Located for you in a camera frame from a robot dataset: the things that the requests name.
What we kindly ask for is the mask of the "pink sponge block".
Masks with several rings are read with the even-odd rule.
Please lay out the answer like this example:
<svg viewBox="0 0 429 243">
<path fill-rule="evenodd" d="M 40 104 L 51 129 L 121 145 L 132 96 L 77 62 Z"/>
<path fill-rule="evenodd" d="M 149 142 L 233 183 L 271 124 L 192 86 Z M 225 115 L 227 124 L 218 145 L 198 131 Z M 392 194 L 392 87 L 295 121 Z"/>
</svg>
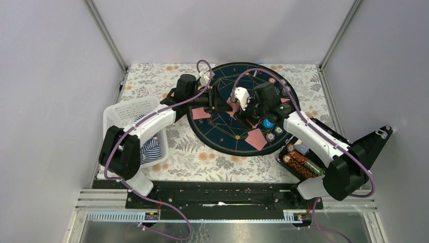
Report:
<svg viewBox="0 0 429 243">
<path fill-rule="evenodd" d="M 232 111 L 226 111 L 226 113 L 233 119 L 235 119 L 235 113 L 238 112 L 240 110 L 240 104 L 239 103 L 235 103 L 231 101 L 231 98 L 229 97 L 227 100 L 227 103 L 230 105 L 230 107 L 232 108 Z"/>
</svg>

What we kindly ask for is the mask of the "grey chip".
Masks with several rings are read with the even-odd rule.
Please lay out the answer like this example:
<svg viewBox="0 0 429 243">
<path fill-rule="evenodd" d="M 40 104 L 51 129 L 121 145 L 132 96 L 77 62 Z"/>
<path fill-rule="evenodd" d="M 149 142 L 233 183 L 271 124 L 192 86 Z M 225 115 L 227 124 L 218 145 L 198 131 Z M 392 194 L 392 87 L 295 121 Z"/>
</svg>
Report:
<svg viewBox="0 0 429 243">
<path fill-rule="evenodd" d="M 267 133 L 266 134 L 266 140 L 268 141 L 268 142 L 273 142 L 274 140 L 275 140 L 275 135 L 273 134 L 273 133 Z"/>
</svg>

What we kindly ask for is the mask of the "red card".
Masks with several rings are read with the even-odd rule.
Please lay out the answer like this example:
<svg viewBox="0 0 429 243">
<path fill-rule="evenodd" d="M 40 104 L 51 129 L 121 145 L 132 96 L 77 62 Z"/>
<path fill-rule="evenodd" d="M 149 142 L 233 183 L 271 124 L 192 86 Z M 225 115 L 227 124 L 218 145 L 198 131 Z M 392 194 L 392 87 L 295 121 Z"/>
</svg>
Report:
<svg viewBox="0 0 429 243">
<path fill-rule="evenodd" d="M 211 118 L 211 114 L 205 112 L 203 107 L 191 109 L 191 114 L 193 120 Z"/>
<path fill-rule="evenodd" d="M 261 151 L 268 143 L 260 129 L 249 131 L 245 141 L 257 151 Z"/>
</svg>

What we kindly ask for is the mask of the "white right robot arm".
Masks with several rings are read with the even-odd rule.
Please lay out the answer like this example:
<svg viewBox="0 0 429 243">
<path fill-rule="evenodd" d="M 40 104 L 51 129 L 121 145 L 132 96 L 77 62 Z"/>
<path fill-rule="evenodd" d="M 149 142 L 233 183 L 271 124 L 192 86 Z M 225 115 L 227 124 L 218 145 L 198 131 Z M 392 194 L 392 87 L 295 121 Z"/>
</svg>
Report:
<svg viewBox="0 0 429 243">
<path fill-rule="evenodd" d="M 376 184 L 374 182 L 372 173 L 366 169 L 357 158 L 350 154 L 350 149 L 346 143 L 335 139 L 333 136 L 328 134 L 322 128 L 317 126 L 313 121 L 311 121 L 305 115 L 305 113 L 300 111 L 295 99 L 287 89 L 287 86 L 283 83 L 280 85 L 283 86 L 294 106 L 294 112 L 289 113 L 287 118 L 281 122 L 283 128 L 309 146 L 309 148 L 315 152 L 315 154 L 322 160 L 322 162 L 324 162 L 326 166 L 331 165 L 335 158 L 340 158 L 342 155 L 345 155 L 358 166 L 359 170 L 364 172 L 371 182 L 371 191 L 368 194 L 362 195 L 354 194 L 354 190 L 352 190 L 352 193 L 347 194 L 347 196 L 366 198 L 374 195 Z M 297 186 L 297 191 L 292 192 L 290 195 L 291 204 L 295 208 L 302 209 L 310 202 L 310 199 L 312 198 L 324 196 L 334 197 L 334 193 L 328 192 L 326 186 L 323 185 L 323 182 L 327 181 L 327 178 L 327 175 L 319 176 L 317 178 L 307 179 L 299 184 Z"/>
</svg>

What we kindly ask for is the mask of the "blue small blind button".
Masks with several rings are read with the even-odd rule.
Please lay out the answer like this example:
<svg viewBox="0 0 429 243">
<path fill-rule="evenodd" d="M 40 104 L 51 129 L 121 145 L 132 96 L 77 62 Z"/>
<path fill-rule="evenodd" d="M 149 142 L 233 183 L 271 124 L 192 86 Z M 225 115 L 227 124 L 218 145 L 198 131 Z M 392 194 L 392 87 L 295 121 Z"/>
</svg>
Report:
<svg viewBox="0 0 429 243">
<path fill-rule="evenodd" d="M 270 122 L 267 118 L 263 120 L 263 126 L 267 129 L 271 129 L 275 124 Z"/>
</svg>

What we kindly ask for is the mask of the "white plastic laundry basket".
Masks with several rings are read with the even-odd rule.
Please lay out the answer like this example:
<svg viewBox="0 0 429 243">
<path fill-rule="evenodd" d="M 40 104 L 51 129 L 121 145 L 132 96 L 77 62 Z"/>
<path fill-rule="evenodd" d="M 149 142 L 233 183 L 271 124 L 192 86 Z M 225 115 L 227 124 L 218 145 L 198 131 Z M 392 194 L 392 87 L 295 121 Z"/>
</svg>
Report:
<svg viewBox="0 0 429 243">
<path fill-rule="evenodd" d="M 135 100 L 122 101 L 117 104 L 107 107 L 103 112 L 103 136 L 106 136 L 107 130 L 111 126 L 123 128 L 125 131 L 131 125 L 138 122 L 141 115 L 147 116 L 155 111 L 164 108 L 159 99 L 154 96 L 147 96 Z M 144 138 L 157 138 L 160 145 L 160 157 L 149 162 L 141 164 L 141 168 L 154 166 L 165 162 L 169 157 L 169 147 L 167 142 L 165 127 L 171 125 L 166 118 L 156 118 L 155 121 L 146 121 L 136 130 L 131 132 L 131 135 L 143 135 Z"/>
</svg>

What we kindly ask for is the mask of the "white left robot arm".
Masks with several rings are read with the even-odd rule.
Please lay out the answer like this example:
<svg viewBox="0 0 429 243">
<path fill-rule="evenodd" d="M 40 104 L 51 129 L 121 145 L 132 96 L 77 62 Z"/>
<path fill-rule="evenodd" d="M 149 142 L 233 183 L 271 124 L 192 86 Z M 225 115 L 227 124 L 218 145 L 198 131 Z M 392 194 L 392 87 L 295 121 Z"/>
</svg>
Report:
<svg viewBox="0 0 429 243">
<path fill-rule="evenodd" d="M 214 73 L 201 72 L 199 76 L 182 74 L 176 87 L 154 110 L 124 128 L 113 125 L 105 133 L 99 155 L 105 178 L 122 182 L 138 195 L 138 202 L 145 208 L 156 204 L 157 195 L 152 191 L 152 181 L 140 170 L 143 145 L 190 108 L 202 108 L 207 113 L 231 110 L 217 88 L 210 85 Z"/>
</svg>

